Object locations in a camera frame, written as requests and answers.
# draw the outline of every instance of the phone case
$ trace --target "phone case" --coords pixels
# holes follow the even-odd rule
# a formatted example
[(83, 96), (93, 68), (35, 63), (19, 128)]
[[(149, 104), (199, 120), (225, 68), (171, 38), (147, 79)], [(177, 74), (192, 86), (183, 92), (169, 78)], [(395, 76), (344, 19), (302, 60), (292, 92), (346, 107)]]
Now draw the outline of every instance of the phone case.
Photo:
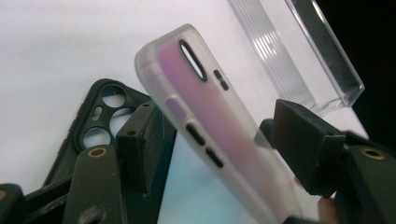
[[(125, 95), (125, 103), (119, 107), (106, 105), (102, 98), (109, 91), (122, 92)], [(84, 133), (92, 128), (102, 128), (110, 133), (109, 122), (111, 116), (123, 108), (136, 110), (141, 104), (150, 101), (150, 98), (116, 80), (104, 78), (96, 81), (90, 88), (84, 103), (79, 108), (76, 119), (69, 129), (67, 138), (59, 149), (55, 163), (47, 176), (44, 186), (56, 182), (73, 174), (78, 153), (85, 150), (83, 144)], [(100, 116), (94, 119), (96, 108), (102, 108)], [(110, 145), (117, 147), (115, 136), (110, 134)]]
[(299, 215), (286, 169), (195, 28), (186, 24), (148, 43), (135, 69), (158, 107), (258, 221)]

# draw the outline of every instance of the black phone case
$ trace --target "black phone case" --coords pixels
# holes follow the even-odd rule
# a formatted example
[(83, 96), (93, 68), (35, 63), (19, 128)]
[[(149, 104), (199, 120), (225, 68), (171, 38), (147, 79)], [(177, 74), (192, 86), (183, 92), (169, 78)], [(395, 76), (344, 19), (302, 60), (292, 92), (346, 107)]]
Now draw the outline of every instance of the black phone case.
[[(111, 107), (103, 101), (103, 96), (108, 93), (120, 93), (125, 95), (125, 101), (121, 106)], [(115, 112), (123, 108), (131, 108), (135, 111), (150, 98), (139, 91), (135, 91), (124, 84), (112, 79), (100, 79), (96, 81), (81, 105), (77, 118), (73, 121), (69, 134), (64, 140), (58, 152), (57, 159), (53, 164), (44, 186), (57, 180), (70, 176), (74, 172), (78, 153), (86, 149), (83, 144), (84, 133), (92, 128), (103, 128), (110, 133), (110, 145), (117, 148), (116, 137), (111, 135), (109, 122)], [(95, 109), (101, 107), (102, 111), (97, 119), (92, 119)]]

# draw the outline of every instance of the screw hole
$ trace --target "screw hole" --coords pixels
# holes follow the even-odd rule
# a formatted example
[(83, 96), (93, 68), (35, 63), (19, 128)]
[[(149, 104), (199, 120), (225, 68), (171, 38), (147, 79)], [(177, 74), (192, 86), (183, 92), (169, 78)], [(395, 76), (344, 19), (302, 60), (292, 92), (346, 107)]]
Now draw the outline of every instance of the screw hole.
[(90, 157), (93, 158), (99, 158), (99, 157), (103, 157), (106, 155), (107, 150), (105, 148), (102, 147), (98, 147), (98, 148), (94, 148), (93, 150), (91, 150), (88, 155)]
[(384, 160), (385, 159), (385, 155), (382, 152), (380, 152), (378, 150), (375, 150), (375, 149), (366, 148), (366, 149), (363, 149), (361, 151), (361, 153), (364, 156), (369, 157), (369, 158), (374, 159), (374, 160), (379, 160), (380, 161), (380, 160)]

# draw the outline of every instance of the transparent plastic box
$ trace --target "transparent plastic box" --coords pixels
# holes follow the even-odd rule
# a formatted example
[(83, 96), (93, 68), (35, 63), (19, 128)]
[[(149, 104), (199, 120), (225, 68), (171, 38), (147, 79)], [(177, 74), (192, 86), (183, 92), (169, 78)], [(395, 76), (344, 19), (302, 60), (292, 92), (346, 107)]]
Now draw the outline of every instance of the transparent plastic box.
[(302, 72), (271, 22), (264, 0), (229, 0), (279, 98), (317, 113), (352, 106), (364, 90), (356, 70), (314, 0), (286, 0), (319, 73)]

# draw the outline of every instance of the black plastic part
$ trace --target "black plastic part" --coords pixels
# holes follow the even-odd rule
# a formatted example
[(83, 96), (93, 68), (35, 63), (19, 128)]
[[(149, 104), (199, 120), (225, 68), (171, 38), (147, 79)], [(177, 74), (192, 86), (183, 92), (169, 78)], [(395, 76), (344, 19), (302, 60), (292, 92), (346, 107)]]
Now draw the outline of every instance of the black plastic part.
[(346, 145), (348, 146), (363, 145), (368, 147), (381, 148), (381, 150), (384, 150), (391, 154), (393, 157), (396, 157), (396, 150), (393, 148), (385, 147), (374, 141), (369, 141), (353, 132), (346, 131), (343, 133), (346, 136)]
[(334, 158), (345, 141), (343, 133), (302, 105), (276, 101), (271, 142), (308, 193), (335, 192)]
[[(109, 88), (113, 88), (114, 90), (122, 91), (124, 93), (125, 102), (123, 105), (111, 107), (105, 104), (102, 98), (104, 91)], [(74, 120), (69, 130), (69, 134), (58, 152), (58, 157), (52, 166), (44, 186), (73, 174), (78, 153), (85, 149), (83, 145), (85, 132), (91, 128), (99, 127), (110, 133), (109, 122), (115, 112), (123, 108), (136, 110), (141, 104), (149, 100), (150, 98), (147, 95), (128, 88), (118, 81), (111, 79), (101, 79), (96, 81), (92, 85), (84, 103), (78, 111), (77, 118)], [(92, 115), (98, 106), (102, 107), (101, 115), (99, 118), (92, 119)], [(115, 136), (111, 136), (110, 145), (117, 148)]]
[[(163, 130), (163, 138), (161, 142), (158, 142), (160, 139), (157, 135), (159, 124), (161, 124), (160, 130)], [(145, 136), (147, 137), (147, 143), (159, 143), (158, 147), (162, 148), (162, 155), (151, 183), (150, 194), (125, 194), (128, 222), (134, 224), (156, 224), (158, 221), (166, 177), (168, 175), (176, 139), (176, 130), (165, 117), (162, 117), (161, 120), (156, 120), (156, 122), (150, 123), (147, 127)]]
[(268, 142), (271, 144), (272, 147), (274, 147), (273, 144), (271, 143), (273, 128), (274, 128), (274, 120), (273, 119), (265, 119), (260, 124), (260, 131), (262, 131), (265, 138), (268, 140)]
[(114, 147), (91, 147), (78, 155), (63, 223), (127, 223)]
[(378, 148), (349, 151), (347, 169), (361, 201), (362, 223), (396, 223), (396, 159)]
[(29, 214), (24, 223), (61, 223), (72, 176), (25, 196)]
[(14, 184), (0, 185), (0, 223), (22, 223), (27, 215), (27, 203), (21, 187)]
[(150, 194), (151, 184), (163, 153), (163, 113), (153, 103), (139, 106), (117, 133), (120, 156), (125, 158), (125, 189)]
[(361, 204), (349, 198), (341, 191), (335, 194), (335, 208), (340, 223), (362, 223)]

